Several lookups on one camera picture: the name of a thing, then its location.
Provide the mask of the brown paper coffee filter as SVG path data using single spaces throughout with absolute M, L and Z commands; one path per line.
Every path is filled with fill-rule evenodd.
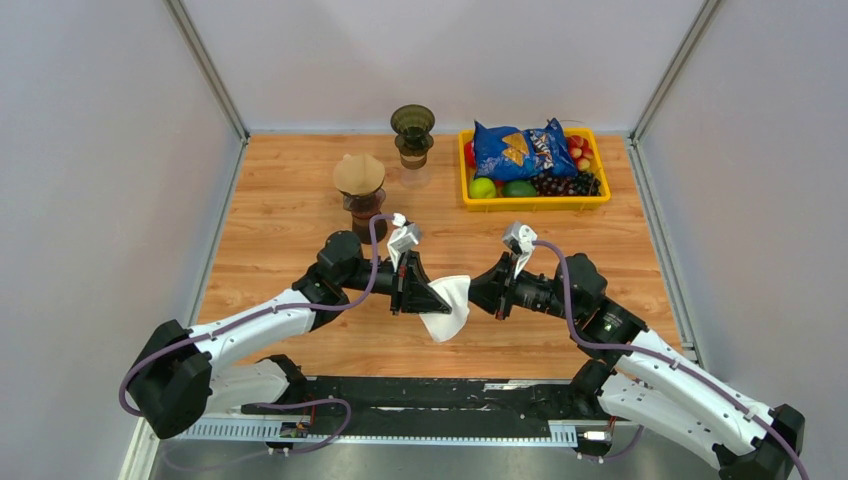
M 368 154 L 345 154 L 333 169 L 335 188 L 343 194 L 364 196 L 380 189 L 384 183 L 384 164 Z

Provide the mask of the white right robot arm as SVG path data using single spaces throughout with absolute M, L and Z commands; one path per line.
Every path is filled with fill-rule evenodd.
M 584 417 L 634 421 L 696 454 L 722 479 L 787 479 L 800 472 L 804 416 L 770 407 L 717 380 L 610 299 L 607 281 L 583 253 L 554 277 L 518 269 L 505 253 L 474 278 L 469 300 L 497 319 L 515 307 L 566 320 L 588 361 L 572 379 Z

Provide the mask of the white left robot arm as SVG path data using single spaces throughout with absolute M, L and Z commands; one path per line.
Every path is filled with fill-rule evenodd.
M 412 250 L 397 261 L 366 259 L 357 235 L 338 231 L 305 275 L 276 297 L 193 328 L 175 320 L 160 324 L 122 380 L 119 402 L 145 418 L 161 439 L 183 433 L 205 414 L 241 404 L 270 403 L 292 414 L 306 399 L 300 381 L 272 360 L 245 368 L 236 362 L 354 308 L 348 288 L 389 296 L 392 313 L 420 315 L 432 338 L 442 342 L 467 319 L 469 286 L 467 276 L 429 280 Z

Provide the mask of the white paper sheet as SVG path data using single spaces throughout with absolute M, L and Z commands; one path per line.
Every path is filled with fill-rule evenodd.
M 447 342 L 464 328 L 470 314 L 470 283 L 471 277 L 468 275 L 441 277 L 429 283 L 429 286 L 451 308 L 450 313 L 422 313 L 419 315 L 434 342 Z

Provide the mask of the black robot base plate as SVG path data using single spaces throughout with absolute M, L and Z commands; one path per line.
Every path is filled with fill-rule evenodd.
M 348 436 L 541 439 L 554 422 L 604 429 L 610 417 L 567 380 L 403 377 L 308 377 L 287 389 L 274 408 L 251 401 L 246 415 L 296 415 L 311 432 L 330 434 L 347 420 Z

